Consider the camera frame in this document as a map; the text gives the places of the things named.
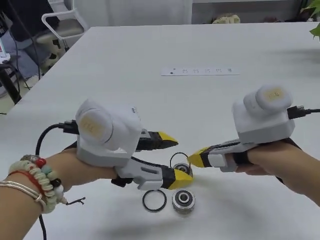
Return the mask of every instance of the ball bearing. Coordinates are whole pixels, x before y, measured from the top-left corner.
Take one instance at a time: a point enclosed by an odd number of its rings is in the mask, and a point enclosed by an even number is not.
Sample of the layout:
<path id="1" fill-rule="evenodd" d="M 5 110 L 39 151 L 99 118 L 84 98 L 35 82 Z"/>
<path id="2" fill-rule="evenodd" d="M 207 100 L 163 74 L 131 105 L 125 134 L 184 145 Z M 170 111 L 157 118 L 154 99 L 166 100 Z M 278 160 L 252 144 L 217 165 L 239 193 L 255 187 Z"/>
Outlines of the ball bearing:
<path id="1" fill-rule="evenodd" d="M 196 197 L 187 189 L 179 189 L 172 195 L 173 209 L 179 214 L 189 214 L 195 207 Z"/>
<path id="2" fill-rule="evenodd" d="M 194 176 L 190 165 L 187 163 L 184 163 L 184 162 L 177 163 L 176 165 L 173 166 L 173 168 L 180 170 L 180 171 L 190 175 L 191 177 Z"/>

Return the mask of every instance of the beaded bracelet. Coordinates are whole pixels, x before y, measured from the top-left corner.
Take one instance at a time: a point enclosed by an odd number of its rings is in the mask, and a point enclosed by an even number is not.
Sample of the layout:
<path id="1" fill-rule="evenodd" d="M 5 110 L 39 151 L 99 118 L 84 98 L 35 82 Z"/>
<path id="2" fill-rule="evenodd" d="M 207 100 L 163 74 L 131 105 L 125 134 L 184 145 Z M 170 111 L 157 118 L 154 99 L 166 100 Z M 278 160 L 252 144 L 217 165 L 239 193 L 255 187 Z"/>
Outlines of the beaded bracelet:
<path id="1" fill-rule="evenodd" d="M 64 187 L 61 184 L 61 179 L 58 178 L 58 174 L 47 164 L 47 161 L 44 158 L 34 155 L 25 155 L 21 158 L 21 161 L 24 160 L 31 161 L 39 169 L 41 169 L 41 172 L 46 175 L 47 179 L 50 181 L 50 184 L 53 186 L 53 191 L 57 197 L 58 203 L 65 202 Z"/>
<path id="2" fill-rule="evenodd" d="M 9 175 L 16 171 L 26 171 L 37 180 L 45 196 L 46 208 L 43 213 L 51 213 L 55 209 L 58 199 L 54 192 L 54 187 L 50 184 L 47 176 L 41 172 L 40 168 L 28 160 L 21 160 L 12 164 L 9 168 Z"/>

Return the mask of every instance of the white power strip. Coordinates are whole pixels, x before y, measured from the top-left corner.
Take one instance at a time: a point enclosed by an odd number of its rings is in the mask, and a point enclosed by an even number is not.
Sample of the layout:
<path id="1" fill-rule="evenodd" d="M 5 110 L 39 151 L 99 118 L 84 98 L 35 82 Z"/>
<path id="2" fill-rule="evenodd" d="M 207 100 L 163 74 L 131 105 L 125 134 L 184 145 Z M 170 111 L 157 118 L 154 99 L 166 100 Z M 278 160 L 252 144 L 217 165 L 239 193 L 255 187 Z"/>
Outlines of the white power strip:
<path id="1" fill-rule="evenodd" d="M 166 67 L 161 76 L 223 76 L 240 75 L 231 67 Z"/>

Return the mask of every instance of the white table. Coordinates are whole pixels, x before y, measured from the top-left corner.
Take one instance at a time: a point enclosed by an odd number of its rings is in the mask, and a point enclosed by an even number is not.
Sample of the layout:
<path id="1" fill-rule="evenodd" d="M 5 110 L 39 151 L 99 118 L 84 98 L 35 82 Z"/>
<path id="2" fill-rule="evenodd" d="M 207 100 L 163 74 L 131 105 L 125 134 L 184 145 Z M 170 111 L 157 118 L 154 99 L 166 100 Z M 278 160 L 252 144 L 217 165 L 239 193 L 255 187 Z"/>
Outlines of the white table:
<path id="1" fill-rule="evenodd" d="M 138 107 L 144 127 L 165 131 L 180 145 L 136 156 L 167 164 L 178 151 L 237 137 L 231 105 L 265 83 L 285 85 L 296 105 L 319 108 L 320 43 L 315 23 L 263 23 L 91 28 L 43 79 L 0 119 L 0 176 L 33 153 L 49 125 L 72 119 L 88 97 L 101 104 Z M 239 76 L 163 77 L 163 67 L 233 66 Z M 293 139 L 320 159 L 320 115 L 296 121 Z M 41 154 L 58 152 L 75 137 L 59 130 Z M 196 206 L 188 218 L 171 206 L 158 214 L 143 209 L 143 192 L 100 180 L 74 187 L 67 197 L 85 205 L 59 206 L 44 216 L 48 240 L 318 240 L 320 210 L 274 177 L 194 168 L 190 189 Z M 39 223 L 26 240 L 41 239 Z"/>

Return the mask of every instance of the green plant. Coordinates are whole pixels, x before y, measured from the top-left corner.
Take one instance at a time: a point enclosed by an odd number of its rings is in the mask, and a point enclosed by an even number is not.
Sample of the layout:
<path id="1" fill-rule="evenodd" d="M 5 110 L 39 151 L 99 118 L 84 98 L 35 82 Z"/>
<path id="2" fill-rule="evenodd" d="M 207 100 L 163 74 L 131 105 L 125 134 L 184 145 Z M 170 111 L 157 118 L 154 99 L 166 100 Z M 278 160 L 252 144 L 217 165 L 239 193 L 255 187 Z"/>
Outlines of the green plant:
<path id="1" fill-rule="evenodd" d="M 314 9 L 314 12 L 312 13 L 311 16 L 319 13 L 320 12 L 320 0 L 314 0 L 313 2 L 311 2 L 311 4 L 307 7 L 307 9 Z M 314 37 L 320 37 L 320 23 L 318 24 L 318 26 L 316 26 L 316 28 L 312 29 L 310 31 L 310 33 Z"/>

